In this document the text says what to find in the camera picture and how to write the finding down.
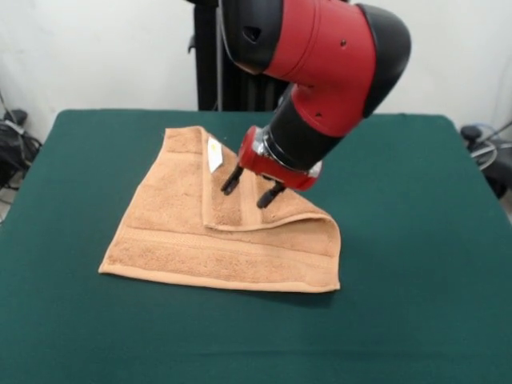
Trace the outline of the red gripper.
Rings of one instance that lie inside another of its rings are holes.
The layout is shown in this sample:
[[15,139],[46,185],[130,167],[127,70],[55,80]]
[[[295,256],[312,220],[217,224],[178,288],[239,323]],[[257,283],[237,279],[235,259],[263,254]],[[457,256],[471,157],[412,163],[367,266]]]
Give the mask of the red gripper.
[[237,188],[244,169],[272,180],[260,180],[257,208],[265,209],[286,188],[308,190],[319,177],[319,162],[308,171],[292,170],[271,156],[264,143],[267,128],[252,126],[246,132],[238,152],[238,165],[222,185],[221,192],[229,196]]

